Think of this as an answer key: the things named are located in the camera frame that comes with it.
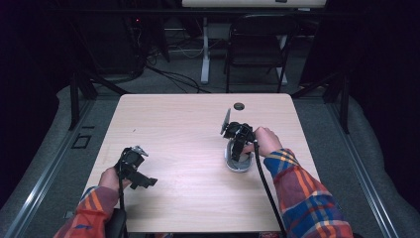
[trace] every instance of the table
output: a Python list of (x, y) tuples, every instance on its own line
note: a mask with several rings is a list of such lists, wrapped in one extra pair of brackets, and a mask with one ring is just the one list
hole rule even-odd
[[(235, 110), (237, 102), (245, 109)], [(318, 179), (287, 94), (127, 94), (116, 108), (86, 188), (99, 182), (124, 148), (140, 145), (149, 156), (139, 172), (158, 181), (149, 188), (125, 189), (129, 232), (279, 230), (257, 165), (237, 174), (225, 164), (228, 140), (220, 130), (228, 108), (231, 122), (274, 131)], [(277, 201), (272, 178), (262, 167)]]
[[(185, 8), (300, 8), (306, 11), (310, 8), (323, 8), (326, 0), (288, 0), (285, 3), (275, 0), (182, 0), (182, 7)], [(209, 83), (210, 53), (208, 44), (208, 22), (203, 18), (203, 65), (201, 68), (201, 83)], [(278, 67), (276, 72), (281, 75), (282, 68)], [(282, 85), (287, 84), (286, 75), (283, 77)]]

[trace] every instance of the black chair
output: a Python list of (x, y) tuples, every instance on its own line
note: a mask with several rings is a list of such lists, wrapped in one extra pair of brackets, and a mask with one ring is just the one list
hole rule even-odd
[[(281, 67), (277, 88), (280, 92), (290, 43), (298, 31), (299, 24), (288, 15), (251, 14), (235, 20), (229, 32), (225, 61), (226, 92), (229, 93), (231, 84), (230, 66), (266, 67), (268, 71)], [(283, 37), (286, 40), (281, 46)]]

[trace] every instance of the plaid shirt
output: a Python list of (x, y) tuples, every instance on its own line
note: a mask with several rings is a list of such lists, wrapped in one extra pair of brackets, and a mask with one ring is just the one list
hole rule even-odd
[(273, 177), (287, 237), (353, 237), (331, 193), (299, 166), (293, 152), (278, 150), (263, 163)]
[[(353, 237), (331, 193), (299, 166), (290, 150), (271, 153), (264, 164), (273, 177), (288, 237)], [(117, 202), (117, 191), (92, 187), (54, 237), (104, 237), (105, 222)]]
[(118, 192), (104, 186), (91, 187), (83, 195), (76, 213), (55, 233), (58, 237), (105, 237), (108, 221), (118, 202)]

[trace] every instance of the black cable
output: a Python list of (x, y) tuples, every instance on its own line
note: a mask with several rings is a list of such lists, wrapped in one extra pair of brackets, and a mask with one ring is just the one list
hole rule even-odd
[(120, 84), (120, 83), (124, 83), (124, 82), (129, 82), (129, 81), (133, 81), (136, 78), (138, 78), (139, 76), (141, 76), (143, 73), (143, 69), (142, 72), (133, 72), (131, 73), (131, 75), (123, 77), (123, 78), (118, 78), (118, 79), (109, 79), (109, 78), (105, 78), (105, 76), (103, 76), (105, 79), (107, 79), (109, 82), (112, 82), (114, 84)]
[(147, 57), (147, 62), (151, 65), (158, 64), (158, 53), (153, 53), (153, 54), (149, 53)]
[(221, 90), (223, 90), (223, 93), (225, 93), (225, 91), (226, 91), (226, 88), (225, 87), (219, 87), (219, 86), (200, 86), (200, 88), (202, 89), (202, 88), (214, 88), (214, 89), (221, 89)]
[(126, 210), (126, 207), (125, 207), (125, 204), (124, 204), (124, 187), (123, 187), (123, 179), (124, 179), (124, 175), (123, 175), (123, 170), (122, 170), (122, 168), (121, 168), (121, 165), (122, 165), (122, 163), (121, 163), (121, 160), (122, 160), (122, 158), (123, 158), (123, 156), (124, 156), (124, 154), (127, 152), (127, 149), (125, 149), (122, 153), (121, 153), (121, 157), (120, 157), (120, 160), (118, 161), (118, 185), (119, 185), (119, 187), (118, 187), (118, 191), (119, 191), (119, 194), (120, 194), (120, 208), (123, 210), (123, 211), (125, 211)]
[(274, 210), (274, 215), (275, 215), (275, 218), (277, 219), (278, 225), (280, 226), (281, 235), (283, 237), (287, 237), (287, 233), (286, 233), (286, 230), (284, 228), (283, 222), (281, 220), (280, 214), (278, 213), (277, 207), (275, 206), (274, 199), (272, 198), (271, 192), (269, 191), (268, 184), (266, 183), (265, 176), (263, 175), (263, 169), (262, 169), (262, 164), (261, 164), (261, 161), (260, 161), (260, 154), (259, 154), (259, 143), (258, 143), (257, 139), (254, 140), (254, 150), (255, 150), (255, 153), (256, 153), (257, 167), (259, 168), (260, 176), (262, 178), (262, 184), (263, 184), (263, 187), (265, 188), (265, 192), (268, 196), (269, 203), (271, 204), (271, 207)]
[[(176, 73), (176, 72), (163, 71), (163, 70), (157, 69), (157, 68), (149, 66), (149, 65), (146, 65), (146, 68), (148, 68), (148, 69), (150, 69), (150, 70), (152, 70), (152, 71), (154, 71), (154, 72), (156, 72), (160, 75), (163, 75), (163, 76), (167, 77), (168, 79), (172, 80), (172, 82), (177, 81), (177, 82), (183, 83), (187, 86), (190, 86), (192, 88), (195, 88), (195, 89), (197, 89), (196, 93), (199, 93), (199, 92), (211, 93), (210, 91), (202, 89), (193, 78), (188, 77), (186, 75)], [(189, 83), (187, 81), (183, 81), (181, 78), (178, 78), (177, 76), (188, 79), (192, 83)]]

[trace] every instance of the table leg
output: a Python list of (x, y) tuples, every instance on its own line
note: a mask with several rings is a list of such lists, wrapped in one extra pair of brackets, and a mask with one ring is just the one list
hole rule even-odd
[(210, 54), (207, 18), (203, 18), (203, 66), (201, 69), (201, 83), (209, 83)]
[[(286, 44), (286, 39), (287, 39), (286, 36), (281, 36), (280, 37), (280, 47), (281, 48), (283, 48), (284, 45)], [(282, 67), (277, 67), (275, 70), (277, 71), (277, 76), (280, 77), (281, 76)], [(283, 80), (281, 81), (281, 85), (282, 86), (287, 85), (286, 73), (284, 73)]]

